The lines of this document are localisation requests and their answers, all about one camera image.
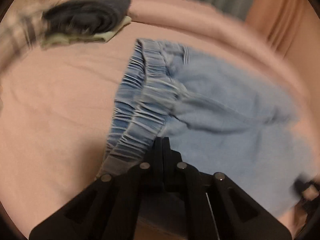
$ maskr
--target denim fabric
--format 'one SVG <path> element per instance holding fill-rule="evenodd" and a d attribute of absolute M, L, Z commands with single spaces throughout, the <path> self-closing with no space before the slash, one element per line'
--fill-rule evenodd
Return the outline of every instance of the denim fabric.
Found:
<path fill-rule="evenodd" d="M 297 203 L 312 156 L 290 127 L 295 105 L 277 85 L 222 59 L 139 39 L 115 99 L 100 174 L 126 172 L 156 136 L 199 171 L 224 172 L 274 216 Z"/>
<path fill-rule="evenodd" d="M 94 35 L 118 26 L 131 0 L 69 0 L 43 13 L 53 33 Z"/>

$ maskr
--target light blue jeans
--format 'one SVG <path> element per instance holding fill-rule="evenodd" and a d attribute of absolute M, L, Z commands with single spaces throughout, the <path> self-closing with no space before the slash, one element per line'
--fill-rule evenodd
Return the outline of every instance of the light blue jeans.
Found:
<path fill-rule="evenodd" d="M 274 216 L 299 200 L 301 174 L 313 177 L 308 145 L 279 86 L 230 63 L 168 41 L 137 40 L 116 94 L 100 175 L 143 159 L 156 136 L 199 171 L 227 174 Z"/>

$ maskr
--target plaid fabric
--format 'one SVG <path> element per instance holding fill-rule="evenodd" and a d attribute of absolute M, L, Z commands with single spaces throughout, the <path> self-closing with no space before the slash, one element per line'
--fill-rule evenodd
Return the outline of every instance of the plaid fabric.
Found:
<path fill-rule="evenodd" d="M 31 51 L 36 41 L 47 30 L 47 23 L 42 20 L 42 13 L 48 8 L 48 5 L 35 3 L 1 22 L 0 75 L 13 60 Z"/>

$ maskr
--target bed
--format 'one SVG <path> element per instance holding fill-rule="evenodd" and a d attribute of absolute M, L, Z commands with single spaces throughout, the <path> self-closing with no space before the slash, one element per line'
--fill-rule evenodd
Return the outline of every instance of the bed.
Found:
<path fill-rule="evenodd" d="M 65 0 L 37 1 L 55 5 Z M 9 13 L 23 2 L 33 0 L 15 0 Z M 268 22 L 266 11 L 271 13 Z M 11 218 L 8 223 L 16 227 L 16 234 L 22 233 L 20 238 L 28 237 L 34 226 L 94 180 L 114 94 L 139 37 L 193 46 L 282 85 L 299 102 L 296 130 L 319 161 L 315 73 L 320 23 L 307 0 L 283 0 L 281 8 L 270 5 L 270 0 L 255 0 L 246 26 L 190 0 L 132 0 L 129 16 L 133 22 L 106 44 L 80 43 L 46 51 L 35 46 L 1 73 L 0 152 L 5 154 L 0 156 L 0 200 Z M 200 24 L 187 21 L 189 17 Z M 278 219 L 294 235 L 293 217 L 291 210 Z M 154 230 L 139 227 L 139 237 L 157 236 Z"/>

